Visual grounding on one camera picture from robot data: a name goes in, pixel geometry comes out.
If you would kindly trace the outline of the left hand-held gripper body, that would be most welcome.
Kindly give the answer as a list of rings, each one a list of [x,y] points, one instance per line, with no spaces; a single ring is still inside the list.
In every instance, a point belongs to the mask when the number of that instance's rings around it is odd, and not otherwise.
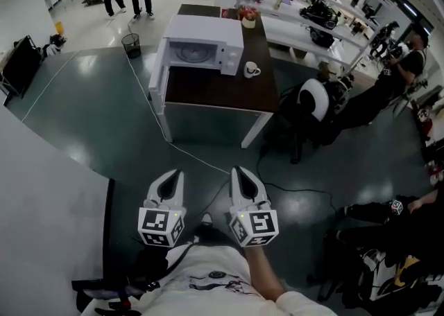
[[[174,247],[185,228],[183,198],[145,199],[139,209],[137,230],[145,245]]]

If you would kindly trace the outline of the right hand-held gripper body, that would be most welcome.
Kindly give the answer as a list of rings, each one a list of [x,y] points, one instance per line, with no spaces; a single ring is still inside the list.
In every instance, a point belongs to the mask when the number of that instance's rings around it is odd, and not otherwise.
[[[246,207],[233,206],[230,214],[229,227],[241,247],[267,245],[279,234],[277,211],[268,200]]]

